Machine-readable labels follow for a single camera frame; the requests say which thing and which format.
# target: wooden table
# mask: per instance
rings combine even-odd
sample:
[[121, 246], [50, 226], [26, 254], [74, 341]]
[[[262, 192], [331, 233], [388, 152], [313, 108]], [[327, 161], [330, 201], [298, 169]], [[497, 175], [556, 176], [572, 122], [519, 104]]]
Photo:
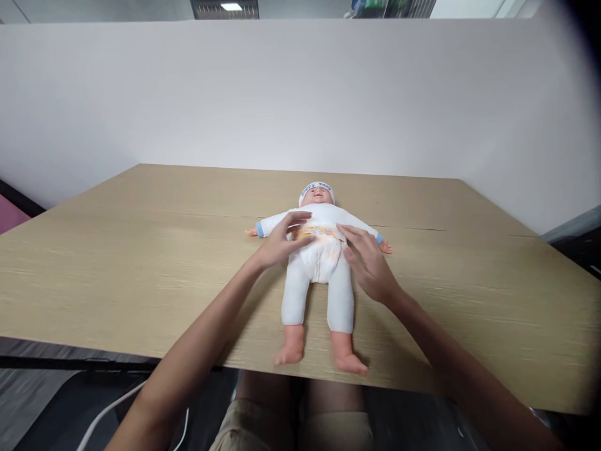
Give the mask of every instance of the wooden table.
[[[374, 226], [399, 282], [524, 403], [582, 413], [599, 282], [460, 180], [139, 165], [0, 237], [0, 335], [162, 357], [259, 246], [244, 230], [309, 182]], [[310, 290], [304, 359], [274, 368], [284, 267], [223, 331], [225, 366], [440, 391], [396, 318], [356, 287], [357, 353], [332, 362], [327, 287]]]

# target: ceiling light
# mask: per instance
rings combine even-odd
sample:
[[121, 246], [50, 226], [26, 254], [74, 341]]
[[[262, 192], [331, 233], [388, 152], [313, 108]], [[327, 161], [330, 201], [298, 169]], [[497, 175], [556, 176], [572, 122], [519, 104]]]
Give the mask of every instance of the ceiling light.
[[242, 6], [237, 3], [222, 3], [221, 7], [226, 11], [241, 11]]

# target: pink object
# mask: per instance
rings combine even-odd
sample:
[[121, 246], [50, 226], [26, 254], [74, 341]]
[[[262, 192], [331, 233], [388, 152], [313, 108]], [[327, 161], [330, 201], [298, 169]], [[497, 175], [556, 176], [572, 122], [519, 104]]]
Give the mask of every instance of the pink object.
[[9, 231], [31, 218], [0, 195], [0, 234]]

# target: doll arm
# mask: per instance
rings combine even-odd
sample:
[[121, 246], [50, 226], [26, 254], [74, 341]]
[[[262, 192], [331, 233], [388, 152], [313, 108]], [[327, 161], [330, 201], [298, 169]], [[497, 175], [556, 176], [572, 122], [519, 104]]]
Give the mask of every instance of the doll arm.
[[271, 235], [271, 232], [280, 223], [282, 219], [288, 214], [288, 212], [280, 213], [272, 217], [268, 217], [260, 220], [255, 226], [257, 229], [257, 235], [259, 238], [267, 238]]
[[382, 234], [380, 232], [378, 232], [376, 229], [374, 229], [373, 227], [369, 227], [361, 219], [359, 219], [356, 216], [353, 216], [352, 214], [350, 214], [348, 212], [347, 212], [346, 220], [347, 220], [347, 224], [349, 224], [350, 226], [357, 227], [358, 229], [363, 229], [363, 230], [367, 231], [367, 233], [369, 233], [370, 235], [373, 235], [376, 238], [376, 242], [378, 243], [378, 247], [380, 248], [380, 251], [382, 251], [385, 254], [393, 253], [393, 248], [390, 247], [390, 244], [388, 244], [388, 240], [385, 240], [384, 237], [382, 236]]

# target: white wall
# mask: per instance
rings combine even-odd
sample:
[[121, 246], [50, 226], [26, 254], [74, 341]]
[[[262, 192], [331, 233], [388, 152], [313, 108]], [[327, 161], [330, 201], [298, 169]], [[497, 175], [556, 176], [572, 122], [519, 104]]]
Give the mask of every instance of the white wall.
[[598, 75], [579, 36], [545, 7], [528, 22], [549, 46], [549, 74], [512, 122], [500, 124], [464, 180], [526, 226], [544, 234], [601, 204]]
[[261, 19], [342, 19], [351, 0], [259, 0]]
[[[138, 162], [465, 177], [539, 233], [601, 203], [578, 198], [600, 140], [540, 21], [399, 24], [1, 26], [0, 178], [51, 207]], [[538, 188], [559, 171], [565, 195]]]

